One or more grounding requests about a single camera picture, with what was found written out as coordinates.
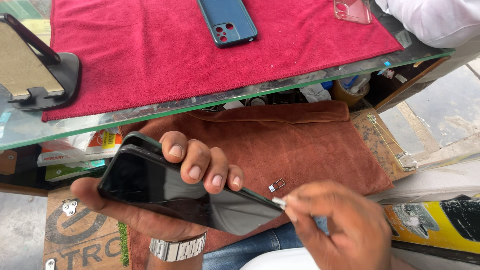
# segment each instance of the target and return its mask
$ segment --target green artificial grass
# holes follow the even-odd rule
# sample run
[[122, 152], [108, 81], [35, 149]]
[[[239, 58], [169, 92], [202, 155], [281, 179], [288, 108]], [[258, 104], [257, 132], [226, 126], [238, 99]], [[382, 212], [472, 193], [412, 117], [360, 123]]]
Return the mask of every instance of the green artificial grass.
[[119, 221], [120, 232], [120, 262], [123, 266], [128, 265], [127, 225]]

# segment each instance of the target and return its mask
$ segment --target smartphone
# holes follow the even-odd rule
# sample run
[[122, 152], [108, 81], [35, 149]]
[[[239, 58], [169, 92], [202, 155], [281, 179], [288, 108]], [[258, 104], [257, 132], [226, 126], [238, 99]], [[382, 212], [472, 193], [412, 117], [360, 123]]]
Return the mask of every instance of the smartphone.
[[125, 138], [98, 186], [104, 198], [203, 226], [245, 235], [282, 213], [278, 204], [246, 188], [208, 193], [185, 183], [181, 163], [170, 163], [161, 143], [139, 132]]
[[197, 0], [215, 46], [253, 41], [257, 28], [241, 0]]

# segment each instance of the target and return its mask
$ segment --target hand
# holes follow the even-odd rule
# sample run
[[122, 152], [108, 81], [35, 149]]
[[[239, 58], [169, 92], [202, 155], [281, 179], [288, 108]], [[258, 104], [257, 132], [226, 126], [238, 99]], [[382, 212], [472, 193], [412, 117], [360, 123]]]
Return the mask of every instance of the hand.
[[[304, 184], [284, 199], [286, 214], [320, 269], [390, 269], [392, 231], [380, 205], [330, 181]], [[312, 216], [327, 217], [330, 236]]]
[[[198, 140], [187, 141], [184, 134], [176, 131], [165, 133], [160, 143], [166, 160], [173, 163], [183, 161], [180, 174], [186, 183], [195, 184], [203, 178], [204, 187], [211, 194], [219, 193], [225, 184], [233, 191], [243, 187], [243, 171], [228, 164], [222, 149], [209, 149]], [[119, 220], [154, 239], [184, 240], [207, 230], [207, 227], [198, 224], [104, 199], [97, 191], [99, 183], [100, 179], [81, 178], [73, 182], [70, 190], [90, 210]]]

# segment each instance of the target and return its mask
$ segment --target silver wristwatch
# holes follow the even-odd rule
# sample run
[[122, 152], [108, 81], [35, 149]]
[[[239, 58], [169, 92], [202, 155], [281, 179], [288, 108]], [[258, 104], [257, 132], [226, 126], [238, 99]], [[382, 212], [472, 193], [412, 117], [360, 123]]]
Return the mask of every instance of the silver wristwatch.
[[165, 242], [153, 239], [150, 251], [162, 261], [179, 261], [197, 256], [204, 249], [207, 232], [187, 240]]

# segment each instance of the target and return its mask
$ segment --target brown towel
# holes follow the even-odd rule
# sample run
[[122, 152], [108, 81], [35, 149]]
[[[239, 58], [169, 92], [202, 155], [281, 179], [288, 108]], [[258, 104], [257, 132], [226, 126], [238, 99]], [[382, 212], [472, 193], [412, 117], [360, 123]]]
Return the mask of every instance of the brown towel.
[[[332, 179], [360, 194], [393, 187], [349, 119], [346, 103], [252, 106], [218, 113], [195, 110], [120, 127], [122, 135], [140, 131], [156, 140], [176, 130], [209, 147], [224, 150], [245, 172], [245, 187], [267, 198], [283, 197], [315, 180]], [[282, 178], [286, 185], [271, 192]], [[208, 231], [205, 252], [289, 222], [283, 214], [244, 236]], [[150, 238], [129, 228], [131, 269], [143, 269]]]

